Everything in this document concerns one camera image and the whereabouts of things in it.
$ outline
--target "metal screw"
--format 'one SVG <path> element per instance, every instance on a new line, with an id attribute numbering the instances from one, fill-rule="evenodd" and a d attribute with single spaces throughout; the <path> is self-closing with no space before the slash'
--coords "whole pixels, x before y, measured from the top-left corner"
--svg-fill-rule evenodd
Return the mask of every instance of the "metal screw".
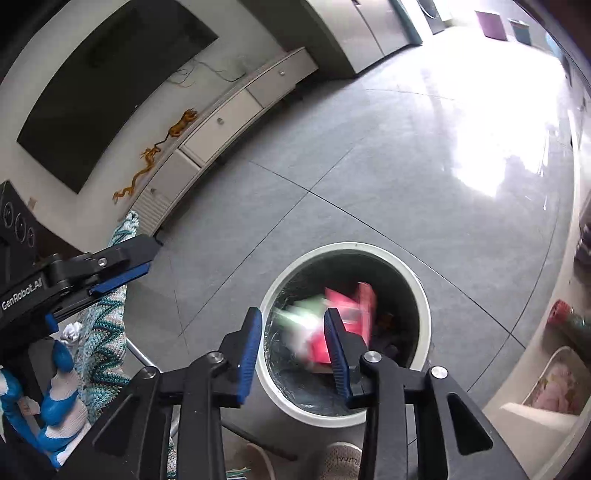
<path id="1" fill-rule="evenodd" d="M 365 358 L 370 363 L 376 364 L 382 359 L 382 355 L 380 355 L 378 352 L 370 350 L 369 352 L 365 352 L 363 354 L 363 358 Z"/>
<path id="2" fill-rule="evenodd" d="M 149 380 L 150 378 L 154 378 L 157 373 L 158 373 L 158 369 L 156 367 L 143 367 L 143 369 L 139 371 L 140 376 L 144 380 Z"/>
<path id="3" fill-rule="evenodd" d="M 213 364 L 218 364 L 220 362 L 223 362 L 224 356 L 221 352 L 209 352 L 207 354 L 207 359 Z"/>
<path id="4" fill-rule="evenodd" d="M 447 377 L 447 369 L 445 367 L 433 367 L 431 373 L 435 378 L 443 380 Z"/>

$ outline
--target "white cabinet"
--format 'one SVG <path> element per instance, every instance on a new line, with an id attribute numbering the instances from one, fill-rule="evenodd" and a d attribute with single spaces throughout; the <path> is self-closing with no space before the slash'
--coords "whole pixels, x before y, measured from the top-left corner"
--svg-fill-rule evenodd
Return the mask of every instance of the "white cabinet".
<path id="1" fill-rule="evenodd" d="M 139 231 L 155 234 L 224 149 L 317 69 L 306 49 L 298 48 L 251 73 L 201 112 L 187 131 L 162 152 L 159 169 L 153 169 L 134 193 L 129 207 L 139 214 Z"/>
<path id="2" fill-rule="evenodd" d="M 384 55 L 408 45 L 400 17 L 389 0 L 358 0 L 357 10 L 374 33 Z"/>
<path id="3" fill-rule="evenodd" d="M 317 68 L 307 51 L 298 50 L 267 70 L 246 88 L 256 101 L 266 108 Z"/>
<path id="4" fill-rule="evenodd" d="M 153 235 L 185 187 L 201 168 L 180 150 L 170 155 L 134 203 L 139 214 L 139 231 Z"/>
<path id="5" fill-rule="evenodd" d="M 335 37 L 355 72 L 384 55 L 352 0 L 307 0 Z"/>
<path id="6" fill-rule="evenodd" d="M 209 116 L 181 148 L 191 158 L 197 156 L 207 163 L 261 110 L 254 97 L 242 90 Z"/>

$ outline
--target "purple box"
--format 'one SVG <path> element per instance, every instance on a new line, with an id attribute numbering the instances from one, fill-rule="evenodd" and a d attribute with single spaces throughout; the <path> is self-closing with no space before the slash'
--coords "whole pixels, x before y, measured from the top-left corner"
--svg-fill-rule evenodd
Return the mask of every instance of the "purple box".
<path id="1" fill-rule="evenodd" d="M 507 39 L 507 34 L 503 27 L 503 21 L 499 14 L 476 11 L 476 16 L 478 17 L 478 23 L 480 23 L 480 28 L 485 37 L 494 38 L 496 40 Z"/>

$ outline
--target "trash can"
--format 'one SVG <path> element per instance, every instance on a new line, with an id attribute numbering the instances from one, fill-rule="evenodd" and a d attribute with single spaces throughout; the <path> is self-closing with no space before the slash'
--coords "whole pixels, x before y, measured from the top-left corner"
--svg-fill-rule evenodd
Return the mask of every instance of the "trash can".
<path id="1" fill-rule="evenodd" d="M 324 294 L 330 288 L 353 297 L 359 282 L 368 283 L 376 297 L 375 335 L 385 328 L 400 339 L 394 360 L 421 370 L 431 342 L 431 314 L 416 275 L 390 252 L 373 245 L 344 242 L 325 245 L 295 260 L 274 281 L 262 304 L 263 335 L 256 373 L 271 400 L 285 413 L 309 425 L 342 428 L 365 421 L 365 410 L 349 410 L 338 396 L 333 375 L 307 369 L 286 347 L 285 331 L 276 309 Z"/>
<path id="2" fill-rule="evenodd" d="M 531 46 L 530 26 L 521 20 L 513 18 L 509 19 L 509 23 L 515 33 L 515 39 L 520 43 Z"/>
<path id="3" fill-rule="evenodd" d="M 494 38 L 495 40 L 507 39 L 505 27 L 503 27 L 503 21 L 499 14 L 493 12 L 479 12 L 476 10 L 476 16 L 478 17 L 478 23 L 480 24 L 480 28 L 485 37 Z"/>

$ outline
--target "white trash can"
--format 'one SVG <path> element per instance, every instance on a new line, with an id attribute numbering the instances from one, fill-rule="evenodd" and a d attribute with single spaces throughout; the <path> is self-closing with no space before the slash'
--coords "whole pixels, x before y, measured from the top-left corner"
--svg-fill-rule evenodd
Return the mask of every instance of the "white trash can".
<path id="1" fill-rule="evenodd" d="M 390 318 L 392 334 L 400 336 L 396 362 L 421 370 L 427 360 L 431 313 L 423 286 L 404 262 L 382 248 L 356 242 L 312 250 L 277 277 L 261 304 L 264 326 L 256 373 L 275 405 L 296 420 L 317 427 L 350 427 L 365 421 L 365 410 L 347 409 L 331 374 L 312 373 L 290 356 L 281 341 L 282 329 L 273 321 L 273 308 L 323 294 L 325 287 L 352 297 L 360 281 L 376 294 L 374 323 Z"/>

